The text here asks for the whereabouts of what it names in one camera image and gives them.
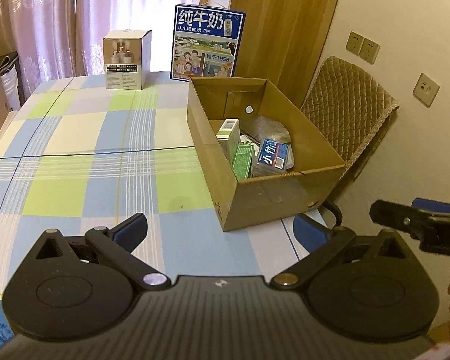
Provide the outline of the white humidifier box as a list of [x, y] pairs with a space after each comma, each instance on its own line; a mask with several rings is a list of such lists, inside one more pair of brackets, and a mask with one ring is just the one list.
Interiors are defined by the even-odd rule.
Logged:
[[151, 61], [151, 30], [113, 30], [103, 38], [107, 89], [142, 90]]

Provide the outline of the green carton box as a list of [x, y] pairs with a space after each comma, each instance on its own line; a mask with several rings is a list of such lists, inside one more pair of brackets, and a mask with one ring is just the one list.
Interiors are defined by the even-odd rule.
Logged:
[[249, 144], [239, 144], [232, 162], [232, 171], [237, 180], [248, 179], [254, 159], [254, 147]]

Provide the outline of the white medicine box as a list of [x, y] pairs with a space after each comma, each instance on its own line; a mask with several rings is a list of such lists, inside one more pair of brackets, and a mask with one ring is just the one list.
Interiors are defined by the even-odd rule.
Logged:
[[238, 145], [241, 143], [240, 121], [238, 119], [225, 119], [216, 133], [229, 164], [233, 164]]

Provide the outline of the wooden door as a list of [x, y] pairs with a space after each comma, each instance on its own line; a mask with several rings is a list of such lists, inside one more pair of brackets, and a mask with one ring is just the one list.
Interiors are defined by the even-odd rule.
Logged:
[[238, 77], [266, 78], [297, 107], [311, 86], [337, 0], [231, 0], [246, 13]]

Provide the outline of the brown cardboard box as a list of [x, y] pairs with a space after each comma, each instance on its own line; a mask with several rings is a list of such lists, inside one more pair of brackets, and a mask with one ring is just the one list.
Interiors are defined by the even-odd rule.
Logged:
[[[289, 131], [294, 167], [282, 175], [237, 180], [216, 138], [225, 119], [265, 116]], [[197, 77], [189, 82], [187, 124], [225, 232], [320, 206], [345, 172], [345, 161], [305, 115], [267, 79]], [[241, 130], [241, 143], [261, 142]]]

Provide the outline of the silver foil bag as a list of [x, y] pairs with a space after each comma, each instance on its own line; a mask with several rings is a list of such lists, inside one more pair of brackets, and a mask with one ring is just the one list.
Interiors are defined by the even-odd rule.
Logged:
[[272, 139], [279, 143], [290, 144], [292, 142], [289, 131], [280, 122], [262, 115], [240, 120], [241, 130], [262, 142], [264, 139]]

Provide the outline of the black white bag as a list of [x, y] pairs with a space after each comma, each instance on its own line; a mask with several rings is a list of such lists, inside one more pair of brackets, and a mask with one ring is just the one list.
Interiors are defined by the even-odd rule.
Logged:
[[19, 72], [19, 58], [16, 51], [0, 56], [1, 80], [11, 111], [19, 111], [22, 106]]

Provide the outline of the checkered tablecloth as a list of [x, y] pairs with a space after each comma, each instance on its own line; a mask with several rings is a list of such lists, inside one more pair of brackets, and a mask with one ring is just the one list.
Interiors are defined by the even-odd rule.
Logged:
[[0, 141], [0, 298], [40, 234], [108, 228], [142, 213], [135, 256], [179, 275], [273, 275], [305, 258], [291, 219], [221, 229], [190, 136], [188, 85], [155, 72], [142, 90], [102, 76], [50, 80]]

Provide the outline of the blue milk carton box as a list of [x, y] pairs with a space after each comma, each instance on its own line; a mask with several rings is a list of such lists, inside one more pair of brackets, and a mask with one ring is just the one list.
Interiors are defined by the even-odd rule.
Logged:
[[232, 77], [245, 17], [223, 7], [176, 5], [170, 79]]

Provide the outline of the pink curtain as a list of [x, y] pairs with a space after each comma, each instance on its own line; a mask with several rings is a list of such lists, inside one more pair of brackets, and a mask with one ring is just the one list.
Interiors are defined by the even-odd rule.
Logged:
[[21, 86], [103, 72], [103, 37], [152, 33], [151, 69], [169, 68], [175, 6], [192, 0], [0, 0], [0, 56], [17, 52]]

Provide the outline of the beige wall socket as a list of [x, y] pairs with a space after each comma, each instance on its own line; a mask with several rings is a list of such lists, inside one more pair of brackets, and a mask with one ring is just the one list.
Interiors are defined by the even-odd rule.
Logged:
[[440, 86], [437, 82], [428, 77], [426, 74], [421, 73], [412, 94], [427, 108], [430, 108], [439, 89]]

